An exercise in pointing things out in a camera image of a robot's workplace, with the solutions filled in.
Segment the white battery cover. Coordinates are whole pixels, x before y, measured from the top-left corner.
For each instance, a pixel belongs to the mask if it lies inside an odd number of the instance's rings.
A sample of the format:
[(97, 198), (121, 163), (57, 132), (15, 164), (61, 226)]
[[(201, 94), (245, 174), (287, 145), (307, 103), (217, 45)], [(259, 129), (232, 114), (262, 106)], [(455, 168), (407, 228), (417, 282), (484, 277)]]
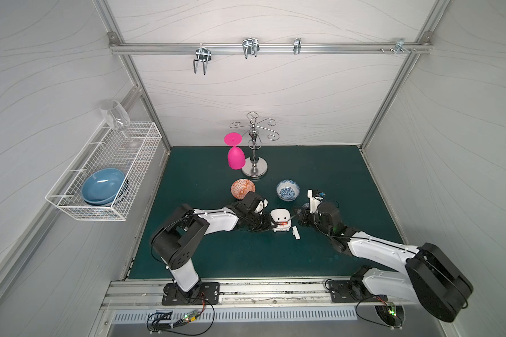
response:
[(297, 229), (296, 226), (292, 227), (292, 234), (294, 235), (294, 237), (295, 237), (296, 240), (300, 240), (301, 239), (300, 234), (299, 234), (299, 230)]

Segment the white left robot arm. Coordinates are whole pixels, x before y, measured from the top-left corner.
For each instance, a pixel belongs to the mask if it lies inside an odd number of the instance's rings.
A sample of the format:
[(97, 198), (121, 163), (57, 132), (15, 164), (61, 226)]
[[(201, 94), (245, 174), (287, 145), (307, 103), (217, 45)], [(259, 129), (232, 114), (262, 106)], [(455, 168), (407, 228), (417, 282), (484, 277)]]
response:
[(166, 265), (178, 290), (185, 296), (197, 296), (201, 284), (192, 257), (205, 236), (231, 232), (238, 225), (259, 229), (266, 221), (263, 212), (266, 199), (246, 204), (235, 202), (220, 209), (200, 210), (188, 204), (175, 209), (172, 215), (152, 234), (150, 253)]

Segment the white alarm clock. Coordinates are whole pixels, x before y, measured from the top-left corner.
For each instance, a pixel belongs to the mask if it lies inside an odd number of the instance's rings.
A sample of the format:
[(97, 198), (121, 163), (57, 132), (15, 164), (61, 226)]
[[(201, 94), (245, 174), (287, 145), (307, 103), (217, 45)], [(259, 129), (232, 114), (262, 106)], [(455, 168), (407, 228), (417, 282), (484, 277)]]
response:
[(274, 209), (270, 212), (271, 223), (288, 222), (288, 226), (280, 227), (279, 232), (288, 232), (292, 227), (290, 212), (287, 209)]

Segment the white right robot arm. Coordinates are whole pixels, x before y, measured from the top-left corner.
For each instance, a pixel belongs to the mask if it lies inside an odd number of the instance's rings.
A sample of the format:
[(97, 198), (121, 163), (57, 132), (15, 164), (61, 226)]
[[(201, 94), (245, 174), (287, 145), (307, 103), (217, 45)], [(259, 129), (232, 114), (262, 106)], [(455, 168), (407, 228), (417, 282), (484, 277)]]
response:
[(346, 226), (331, 202), (295, 207), (299, 224), (313, 227), (330, 240), (335, 251), (383, 265), (364, 266), (351, 277), (361, 296), (389, 296), (419, 303), (443, 322), (453, 322), (468, 307), (472, 283), (435, 244), (398, 244)]

